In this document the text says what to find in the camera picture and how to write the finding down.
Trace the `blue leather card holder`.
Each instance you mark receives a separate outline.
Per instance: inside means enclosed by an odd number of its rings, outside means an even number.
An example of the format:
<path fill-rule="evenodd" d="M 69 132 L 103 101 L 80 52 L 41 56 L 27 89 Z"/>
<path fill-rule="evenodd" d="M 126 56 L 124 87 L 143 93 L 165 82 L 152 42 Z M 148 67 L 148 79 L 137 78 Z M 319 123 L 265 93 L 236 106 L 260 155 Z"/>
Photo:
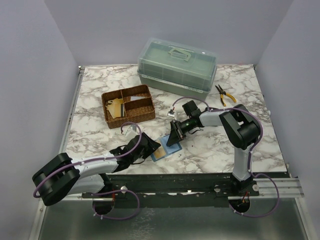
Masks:
<path fill-rule="evenodd" d="M 164 159 L 164 158 L 166 158 L 168 156 L 171 156 L 174 153 L 179 152 L 180 150 L 182 150 L 182 147 L 181 147 L 181 145 L 179 143 L 176 143 L 176 144 L 174 144 L 172 146 L 166 146 L 168 138 L 169 138 L 169 135 L 165 135 L 165 136 L 159 137 L 156 140 L 156 142 L 161 144 L 161 147 L 159 149 L 163 148 L 165 150 L 165 152 L 166 152 L 165 157 L 163 157 L 163 158 L 161 158 L 159 160 L 162 160 L 162 159 Z"/>

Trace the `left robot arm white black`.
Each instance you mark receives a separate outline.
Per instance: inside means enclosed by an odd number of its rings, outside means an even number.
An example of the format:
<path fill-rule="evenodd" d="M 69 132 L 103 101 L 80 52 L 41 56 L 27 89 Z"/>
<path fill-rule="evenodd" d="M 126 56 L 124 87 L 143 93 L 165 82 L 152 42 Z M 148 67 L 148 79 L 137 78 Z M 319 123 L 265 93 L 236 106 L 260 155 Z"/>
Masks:
<path fill-rule="evenodd" d="M 104 155 L 75 159 L 65 152 L 59 153 L 32 176 L 35 185 L 33 197 L 41 198 L 46 206 L 54 205 L 76 192 L 95 192 L 101 198 L 107 197 L 111 191 L 108 182 L 99 180 L 93 189 L 77 182 L 95 175 L 126 170 L 134 165 L 136 160 L 145 160 L 160 147 L 159 142 L 143 132 L 126 145 L 118 146 Z"/>

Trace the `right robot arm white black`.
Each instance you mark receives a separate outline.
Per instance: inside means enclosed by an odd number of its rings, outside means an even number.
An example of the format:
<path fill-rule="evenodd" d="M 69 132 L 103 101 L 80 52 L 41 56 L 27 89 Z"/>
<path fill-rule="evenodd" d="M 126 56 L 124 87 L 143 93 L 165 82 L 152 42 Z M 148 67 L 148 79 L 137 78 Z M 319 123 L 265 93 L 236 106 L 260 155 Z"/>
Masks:
<path fill-rule="evenodd" d="M 191 100 L 182 106 L 187 120 L 170 122 L 170 134 L 166 146 L 179 143 L 195 128 L 222 126 L 234 147 L 234 167 L 230 176 L 230 191 L 241 196 L 253 181 L 251 160 L 253 148 L 263 136 L 263 127 L 244 105 L 238 104 L 228 109 L 207 107 L 201 111 Z"/>

